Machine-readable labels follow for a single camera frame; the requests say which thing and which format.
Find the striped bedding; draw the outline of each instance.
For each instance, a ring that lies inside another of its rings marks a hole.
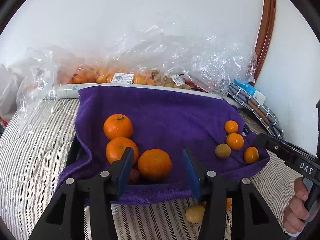
[[[74,131],[78,99],[61,99],[52,114],[41,106],[27,131],[19,132],[17,116],[0,138],[0,216],[18,240],[27,240],[50,202],[59,174],[66,165]],[[263,129],[241,112],[256,133]],[[269,152],[270,162],[251,178],[281,224],[284,208],[293,196],[293,182],[299,174],[287,168]],[[118,238],[197,239],[200,225],[189,223],[185,210],[196,204],[193,198],[145,206],[112,205]],[[85,238],[91,239],[89,207],[84,209]],[[232,209],[227,212],[224,239],[231,238]]]

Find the blue gripper pad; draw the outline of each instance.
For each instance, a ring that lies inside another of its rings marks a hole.
[[[133,166],[133,161],[134,161],[134,154],[133,154],[133,150],[130,149],[128,157],[125,160],[122,166],[122,170],[120,171],[118,176],[118,187],[116,191],[116,196],[118,199],[122,196],[125,188],[128,185],[128,179]]]
[[[186,178],[187,178],[189,187],[191,189],[192,195],[197,200],[200,200],[201,199],[200,179],[198,178],[196,174],[196,170],[193,167],[190,157],[185,149],[182,151],[182,158],[185,166]]]

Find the barcode label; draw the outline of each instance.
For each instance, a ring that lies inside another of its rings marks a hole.
[[[132,84],[133,74],[115,73],[112,83],[117,84]]]
[[[179,75],[172,75],[170,77],[178,87],[185,84],[185,82],[182,80],[182,78]]]

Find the barcode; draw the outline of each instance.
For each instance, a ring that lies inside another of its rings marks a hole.
[[[117,79],[117,80],[123,80],[123,76],[115,76],[114,79]]]

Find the brown wooden frame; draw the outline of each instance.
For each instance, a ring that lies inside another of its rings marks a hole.
[[[255,51],[257,54],[257,66],[254,79],[257,80],[261,72],[270,44],[276,16],[276,0],[264,0],[260,29]]]

